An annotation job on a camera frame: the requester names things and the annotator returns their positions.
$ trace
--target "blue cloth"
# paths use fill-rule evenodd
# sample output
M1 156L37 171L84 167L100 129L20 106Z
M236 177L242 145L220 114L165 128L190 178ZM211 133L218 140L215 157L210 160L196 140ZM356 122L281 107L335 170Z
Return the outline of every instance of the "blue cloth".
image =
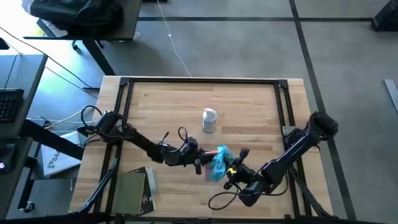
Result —
M225 145L219 145L217 150L218 154L207 164L210 171L207 178L215 182L221 180L226 174L226 164L224 160L234 159L234 155Z

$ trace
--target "keyboard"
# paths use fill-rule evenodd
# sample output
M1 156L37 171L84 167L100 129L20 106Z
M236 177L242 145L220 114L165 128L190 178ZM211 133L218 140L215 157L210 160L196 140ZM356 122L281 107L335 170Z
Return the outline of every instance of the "keyboard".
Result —
M23 96L21 89L0 89L0 123L14 122Z

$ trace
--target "green book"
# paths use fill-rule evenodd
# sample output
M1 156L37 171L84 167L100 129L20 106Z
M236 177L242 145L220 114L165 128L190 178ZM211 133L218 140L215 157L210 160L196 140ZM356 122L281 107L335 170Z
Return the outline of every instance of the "green book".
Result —
M145 174L127 172L116 181L112 213L138 215L141 212Z

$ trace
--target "wooden tabletop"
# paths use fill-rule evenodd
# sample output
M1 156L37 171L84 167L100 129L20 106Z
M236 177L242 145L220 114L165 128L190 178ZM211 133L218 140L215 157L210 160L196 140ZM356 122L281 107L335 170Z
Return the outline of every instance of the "wooden tabletop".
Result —
M97 102L101 111L114 109L119 80L120 77L104 77ZM288 83L295 122L303 127L310 116L303 80L288 79ZM120 111L124 109L125 99L126 94L123 94ZM136 82L128 122L155 142L170 131L166 142L173 146L181 145L177 129L184 126L205 149L216 149L217 145L224 144L238 155L242 147L247 147L250 153L244 163L257 170L284 151L276 105L274 87L266 84ZM213 108L218 112L216 130L211 134L201 130L201 108ZM97 187L105 147L103 142L93 142L86 147L70 210L80 208ZM303 156L303 165L308 188L323 208L332 213L318 149L313 148ZM204 175L195 174L193 166L157 164L142 149L125 141L119 173L142 166L155 168L159 187L159 194L155 196L156 210L146 214L147 217L283 218L285 214L293 215L289 191L278 197L262 196L252 207L245 207L236 199L223 210L210 210L207 206L209 198L224 191L222 186L226 179L218 183L206 182ZM282 191L286 185L283 181L274 193ZM106 189L102 211L107 194ZM298 197L303 213L300 190ZM231 195L220 196L212 206L220 207L230 198Z

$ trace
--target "black bag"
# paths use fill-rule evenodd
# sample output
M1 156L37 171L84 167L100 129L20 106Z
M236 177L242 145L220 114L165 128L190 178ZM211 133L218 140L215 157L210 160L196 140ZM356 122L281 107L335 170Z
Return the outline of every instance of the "black bag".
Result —
M30 14L52 22L69 35L98 36L115 30L123 20L117 0L34 0Z

